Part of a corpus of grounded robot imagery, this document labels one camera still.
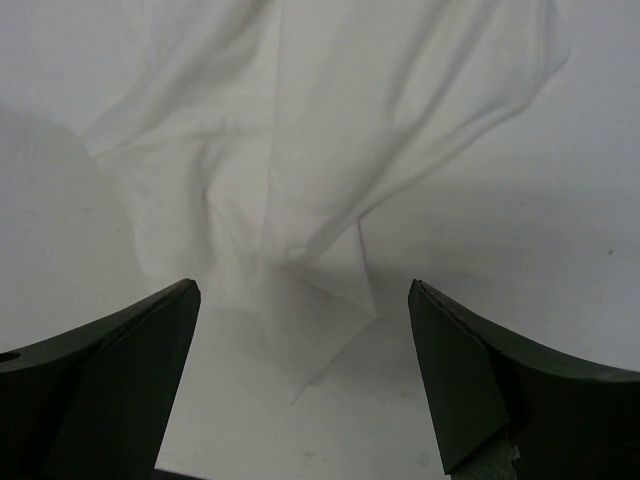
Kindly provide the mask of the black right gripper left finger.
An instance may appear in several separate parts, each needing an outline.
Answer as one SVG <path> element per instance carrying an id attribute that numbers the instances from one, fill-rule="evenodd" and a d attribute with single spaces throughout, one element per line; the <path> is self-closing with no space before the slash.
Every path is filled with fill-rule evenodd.
<path id="1" fill-rule="evenodd" d="M 181 280 L 1 355 L 4 479 L 170 479 L 156 467 L 200 309 Z"/>

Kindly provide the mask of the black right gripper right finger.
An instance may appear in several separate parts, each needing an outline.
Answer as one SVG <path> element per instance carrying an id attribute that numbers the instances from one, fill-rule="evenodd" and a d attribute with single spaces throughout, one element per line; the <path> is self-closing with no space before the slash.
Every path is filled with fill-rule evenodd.
<path id="1" fill-rule="evenodd" d="M 638 477 L 637 372 L 551 349 L 422 281 L 408 306 L 449 477 Z"/>

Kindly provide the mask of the white t shirt robot print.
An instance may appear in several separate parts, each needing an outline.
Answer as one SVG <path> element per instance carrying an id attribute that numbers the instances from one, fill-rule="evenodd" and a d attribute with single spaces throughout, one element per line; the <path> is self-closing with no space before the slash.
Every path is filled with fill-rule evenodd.
<path id="1" fill-rule="evenodd" d="M 153 283 L 254 310 L 288 397 L 376 316 L 361 219 L 525 110 L 553 1 L 141 1 L 134 78 L 81 137 Z"/>

